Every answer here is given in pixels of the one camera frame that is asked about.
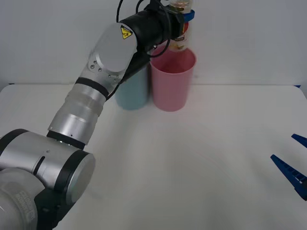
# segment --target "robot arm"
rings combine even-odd
[[[17,129],[0,139],[0,229],[55,228],[81,197],[95,166],[83,149],[104,103],[149,62],[148,51],[182,34],[184,16],[158,2],[105,30],[47,137]]]

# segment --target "blue plastic clamp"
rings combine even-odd
[[[195,17],[195,11],[191,10],[191,13],[185,13],[184,14],[184,22],[188,23],[189,21],[192,21]]]

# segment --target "plastic cup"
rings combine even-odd
[[[153,54],[160,53],[163,48],[160,47]],[[196,61],[190,49],[182,52],[168,49],[151,60],[153,103],[159,109],[173,112],[184,107]]]
[[[124,82],[115,93],[117,104],[125,110],[136,110],[146,105],[149,98],[148,69],[144,67]]]

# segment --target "blue gripper fingers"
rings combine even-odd
[[[292,168],[290,165],[288,165],[275,155],[272,155],[271,159],[279,168],[279,170],[284,174],[284,176],[294,186],[294,189],[301,196],[301,198],[307,201],[307,177]]]
[[[301,143],[302,145],[304,145],[307,148],[307,138],[304,138],[298,134],[293,134],[292,138],[294,140],[297,140],[299,143]]]

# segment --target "black ring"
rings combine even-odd
[[[10,144],[12,140],[21,135],[22,133],[26,133],[28,130],[25,129],[15,129],[12,132],[9,132],[5,136],[0,139],[0,156],[5,150],[5,148]]]
[[[74,172],[76,171],[77,167],[79,166],[81,161],[84,159],[84,157],[86,157],[88,154],[89,154],[88,152],[78,150],[78,151],[75,151],[67,159],[54,185],[54,190],[56,192],[59,192],[59,193],[67,192],[67,187],[70,183],[70,180]]]
[[[78,78],[75,84],[82,84],[87,85],[89,87],[92,87],[94,90],[99,91],[102,95],[104,95],[105,98],[109,96],[109,92],[106,90],[105,87],[103,87],[101,84],[97,83],[96,81],[93,81],[88,78]]]
[[[73,138],[70,138],[68,136],[65,136],[63,134],[60,134],[60,133],[57,133],[57,132],[54,132],[54,131],[51,131],[51,130],[48,132],[47,137],[53,138],[53,139],[58,140],[58,141],[62,141],[66,144],[72,145],[72,146],[74,146],[78,149],[81,149],[81,150],[83,150],[84,147],[85,147],[85,144],[82,143],[81,141],[75,140]]]

